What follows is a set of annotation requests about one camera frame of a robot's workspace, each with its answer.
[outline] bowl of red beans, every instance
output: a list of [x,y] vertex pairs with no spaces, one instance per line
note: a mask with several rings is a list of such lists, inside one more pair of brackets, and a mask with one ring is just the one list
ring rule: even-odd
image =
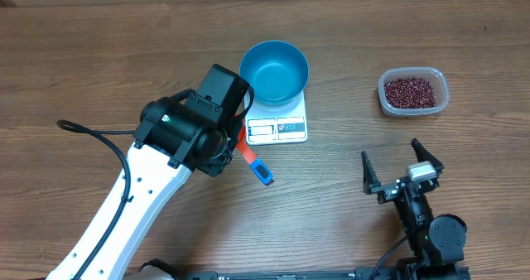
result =
[[449,88],[446,77],[435,68],[392,69],[379,79],[379,100],[389,116],[434,114],[449,103]]

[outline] blue bowl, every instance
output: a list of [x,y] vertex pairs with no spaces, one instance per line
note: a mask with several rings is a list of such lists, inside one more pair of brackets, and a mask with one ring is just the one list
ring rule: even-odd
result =
[[265,41],[245,54],[239,75],[254,88],[255,99],[260,104],[282,106],[306,87],[309,65],[293,45],[284,41]]

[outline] wooden table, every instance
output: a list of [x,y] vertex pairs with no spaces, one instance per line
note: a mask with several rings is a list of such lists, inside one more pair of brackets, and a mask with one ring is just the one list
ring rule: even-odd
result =
[[[160,258],[218,272],[373,266],[402,236],[393,205],[362,192],[360,153],[393,180],[418,138],[446,165],[435,215],[469,227],[474,279],[530,278],[530,0],[324,0],[0,9],[0,278],[44,277],[71,250],[121,169],[103,144],[55,126],[135,128],[143,106],[237,70],[270,39],[306,54],[309,141],[256,147],[199,172],[147,233],[129,271]],[[434,66],[440,115],[389,118],[384,71]],[[113,140],[126,150],[131,138]],[[400,248],[387,264],[408,256]]]

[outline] white digital scale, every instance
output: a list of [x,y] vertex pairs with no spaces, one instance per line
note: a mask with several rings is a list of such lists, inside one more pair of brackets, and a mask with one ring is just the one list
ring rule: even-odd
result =
[[[244,107],[250,98],[244,99]],[[283,106],[270,107],[254,100],[245,116],[247,144],[278,144],[307,141],[306,101],[302,91]]]

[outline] bowl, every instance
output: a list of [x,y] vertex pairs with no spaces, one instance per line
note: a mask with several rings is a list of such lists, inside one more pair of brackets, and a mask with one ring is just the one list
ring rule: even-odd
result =
[[258,103],[278,107],[289,104],[306,87],[309,64],[294,45],[265,41],[244,55],[239,75],[254,88]]
[[[384,85],[398,78],[418,77],[429,81],[432,86],[436,107],[423,109],[398,109],[393,107],[388,101],[384,92]],[[386,71],[379,79],[379,100],[383,113],[394,117],[412,117],[439,113],[449,103],[449,88],[446,77],[437,69],[431,67],[408,67],[391,69]]]

